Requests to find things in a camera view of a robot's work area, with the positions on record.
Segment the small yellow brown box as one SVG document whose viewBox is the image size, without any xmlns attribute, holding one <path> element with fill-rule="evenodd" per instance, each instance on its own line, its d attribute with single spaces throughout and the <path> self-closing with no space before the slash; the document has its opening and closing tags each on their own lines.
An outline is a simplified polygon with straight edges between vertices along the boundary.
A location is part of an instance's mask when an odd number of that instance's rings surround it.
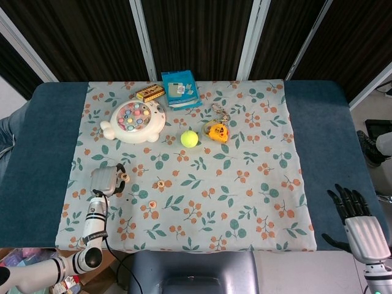
<svg viewBox="0 0 392 294">
<path fill-rule="evenodd" d="M 165 89 L 157 84 L 150 85 L 136 92 L 136 98 L 147 103 L 165 94 Z"/>
</svg>

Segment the yellow tape measure keychain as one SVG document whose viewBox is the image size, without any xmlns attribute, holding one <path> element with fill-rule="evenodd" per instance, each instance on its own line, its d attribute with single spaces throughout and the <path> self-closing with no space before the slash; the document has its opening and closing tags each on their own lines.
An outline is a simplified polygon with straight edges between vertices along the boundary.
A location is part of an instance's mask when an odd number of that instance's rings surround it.
<svg viewBox="0 0 392 294">
<path fill-rule="evenodd" d="M 230 121 L 230 115 L 217 103 L 213 103 L 211 108 L 219 117 L 206 122 L 202 127 L 202 134 L 213 141 L 226 143 L 229 139 L 227 123 Z"/>
</svg>

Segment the dark folding partition screen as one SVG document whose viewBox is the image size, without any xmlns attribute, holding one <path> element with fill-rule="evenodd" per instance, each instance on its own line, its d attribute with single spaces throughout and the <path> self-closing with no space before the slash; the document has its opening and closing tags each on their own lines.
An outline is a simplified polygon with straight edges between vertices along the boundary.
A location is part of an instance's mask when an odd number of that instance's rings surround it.
<svg viewBox="0 0 392 294">
<path fill-rule="evenodd" d="M 263 0 L 251 80 L 332 80 L 353 100 L 392 62 L 392 0 Z M 140 0 L 156 73 L 235 80 L 254 0 Z M 0 0 L 57 80 L 146 81 L 129 0 Z"/>
</svg>

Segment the black shoe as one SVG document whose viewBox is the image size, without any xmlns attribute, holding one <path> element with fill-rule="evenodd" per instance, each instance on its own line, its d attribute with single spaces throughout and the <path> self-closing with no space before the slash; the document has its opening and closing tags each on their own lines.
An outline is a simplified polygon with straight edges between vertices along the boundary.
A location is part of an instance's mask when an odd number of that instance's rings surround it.
<svg viewBox="0 0 392 294">
<path fill-rule="evenodd" d="M 385 161 L 385 156 L 377 149 L 375 141 L 371 140 L 362 130 L 356 132 L 362 153 L 368 164 L 379 167 Z"/>
</svg>

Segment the black flat box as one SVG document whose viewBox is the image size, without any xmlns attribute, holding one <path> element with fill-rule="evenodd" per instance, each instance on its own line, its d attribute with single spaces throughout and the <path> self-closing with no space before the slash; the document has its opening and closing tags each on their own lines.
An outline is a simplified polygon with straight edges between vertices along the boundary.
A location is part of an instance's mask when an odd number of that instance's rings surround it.
<svg viewBox="0 0 392 294">
<path fill-rule="evenodd" d="M 367 119 L 365 120 L 367 135 L 376 140 L 380 135 L 392 132 L 392 120 Z"/>
</svg>

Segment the blue card box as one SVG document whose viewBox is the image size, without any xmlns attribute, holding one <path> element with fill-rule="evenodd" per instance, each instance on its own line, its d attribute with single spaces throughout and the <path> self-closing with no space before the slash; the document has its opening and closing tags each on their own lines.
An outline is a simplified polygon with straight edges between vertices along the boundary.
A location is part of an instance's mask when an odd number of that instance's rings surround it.
<svg viewBox="0 0 392 294">
<path fill-rule="evenodd" d="M 161 73 L 168 106 L 176 110 L 200 107 L 202 100 L 190 70 Z"/>
</svg>

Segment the white seal fishing toy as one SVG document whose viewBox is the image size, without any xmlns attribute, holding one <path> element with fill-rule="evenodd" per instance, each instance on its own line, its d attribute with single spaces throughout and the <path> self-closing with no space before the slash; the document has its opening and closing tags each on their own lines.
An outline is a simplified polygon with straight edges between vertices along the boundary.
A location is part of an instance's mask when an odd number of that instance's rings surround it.
<svg viewBox="0 0 392 294">
<path fill-rule="evenodd" d="M 165 123 L 165 110 L 158 102 L 133 99 L 116 108 L 110 120 L 100 123 L 100 128 L 109 140 L 118 139 L 131 144 L 153 143 L 159 139 Z"/>
</svg>

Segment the floral printed tablecloth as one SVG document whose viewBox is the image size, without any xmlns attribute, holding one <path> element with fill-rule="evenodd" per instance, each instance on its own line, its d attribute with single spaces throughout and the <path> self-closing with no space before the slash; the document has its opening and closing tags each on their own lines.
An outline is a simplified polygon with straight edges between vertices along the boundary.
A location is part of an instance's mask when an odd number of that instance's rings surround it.
<svg viewBox="0 0 392 294">
<path fill-rule="evenodd" d="M 83 247 L 84 220 L 92 199 L 93 170 L 123 164 L 130 182 L 108 201 L 108 242 L 120 251 L 314 251 L 282 80 L 201 81 L 202 105 L 165 109 L 166 123 L 154 143 L 107 140 L 100 122 L 130 100 L 145 82 L 91 82 L 55 244 Z M 230 115 L 229 139 L 219 143 L 202 127 Z M 181 144 L 193 130 L 198 143 Z M 164 187 L 158 187 L 158 181 Z M 150 201 L 157 207 L 151 209 Z"/>
</svg>

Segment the yellow-green tennis ball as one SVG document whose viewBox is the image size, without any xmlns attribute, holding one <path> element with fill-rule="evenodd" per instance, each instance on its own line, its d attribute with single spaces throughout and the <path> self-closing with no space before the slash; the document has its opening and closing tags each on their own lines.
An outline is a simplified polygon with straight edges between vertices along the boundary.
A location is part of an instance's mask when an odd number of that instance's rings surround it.
<svg viewBox="0 0 392 294">
<path fill-rule="evenodd" d="M 193 130 L 187 130 L 181 134 L 181 144 L 186 148 L 193 148 L 198 143 L 198 134 Z"/>
</svg>

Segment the grey robot torso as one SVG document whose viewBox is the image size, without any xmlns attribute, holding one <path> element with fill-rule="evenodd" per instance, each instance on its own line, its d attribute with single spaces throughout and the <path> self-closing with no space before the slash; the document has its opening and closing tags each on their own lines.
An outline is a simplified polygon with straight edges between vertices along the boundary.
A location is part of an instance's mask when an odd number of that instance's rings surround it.
<svg viewBox="0 0 392 294">
<path fill-rule="evenodd" d="M 141 251 L 127 294 L 259 294 L 251 252 Z"/>
</svg>

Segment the blue jeans leg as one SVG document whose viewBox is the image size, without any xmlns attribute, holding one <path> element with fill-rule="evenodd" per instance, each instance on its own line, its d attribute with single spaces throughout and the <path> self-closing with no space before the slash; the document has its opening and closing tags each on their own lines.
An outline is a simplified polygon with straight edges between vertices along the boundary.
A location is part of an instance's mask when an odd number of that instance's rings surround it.
<svg viewBox="0 0 392 294">
<path fill-rule="evenodd" d="M 29 102 L 26 102 L 8 117 L 0 119 L 0 184 L 12 155 L 13 147 L 20 136 L 28 107 Z"/>
</svg>

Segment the colourful patterned packet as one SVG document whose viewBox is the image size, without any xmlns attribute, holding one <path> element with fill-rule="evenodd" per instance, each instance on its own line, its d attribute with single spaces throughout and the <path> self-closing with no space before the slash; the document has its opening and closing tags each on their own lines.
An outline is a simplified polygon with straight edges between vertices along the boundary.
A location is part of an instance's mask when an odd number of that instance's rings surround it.
<svg viewBox="0 0 392 294">
<path fill-rule="evenodd" d="M 0 258 L 0 266 L 28 266 L 58 257 L 54 249 L 18 248 Z"/>
</svg>

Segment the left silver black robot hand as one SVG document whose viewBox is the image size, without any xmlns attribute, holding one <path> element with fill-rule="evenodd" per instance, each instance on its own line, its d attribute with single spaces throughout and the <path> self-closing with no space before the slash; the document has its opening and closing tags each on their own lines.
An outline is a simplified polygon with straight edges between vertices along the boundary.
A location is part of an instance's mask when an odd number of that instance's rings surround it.
<svg viewBox="0 0 392 294">
<path fill-rule="evenodd" d="M 126 169 L 122 164 L 100 167 L 93 170 L 91 173 L 91 193 L 93 195 L 105 195 L 107 197 L 121 193 L 127 184 L 121 180 L 122 173 L 126 173 Z"/>
</svg>

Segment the light grey trouser leg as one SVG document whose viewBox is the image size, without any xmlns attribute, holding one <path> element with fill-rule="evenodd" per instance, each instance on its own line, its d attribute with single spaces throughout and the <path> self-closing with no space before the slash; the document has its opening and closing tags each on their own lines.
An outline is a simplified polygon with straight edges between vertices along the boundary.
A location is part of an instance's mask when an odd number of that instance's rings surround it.
<svg viewBox="0 0 392 294">
<path fill-rule="evenodd" d="M 379 135 L 376 139 L 376 147 L 384 156 L 392 156 L 392 132 Z"/>
</svg>

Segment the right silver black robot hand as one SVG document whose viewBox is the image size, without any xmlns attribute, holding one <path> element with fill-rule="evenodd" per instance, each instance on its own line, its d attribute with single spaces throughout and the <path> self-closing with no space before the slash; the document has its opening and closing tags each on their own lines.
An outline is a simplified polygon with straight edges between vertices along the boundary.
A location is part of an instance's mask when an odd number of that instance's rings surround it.
<svg viewBox="0 0 392 294">
<path fill-rule="evenodd" d="M 335 185 L 327 190 L 344 227 L 347 241 L 337 241 L 329 234 L 322 238 L 331 246 L 352 254 L 363 264 L 381 263 L 392 257 L 378 219 L 372 215 L 365 198 L 357 191 Z"/>
</svg>

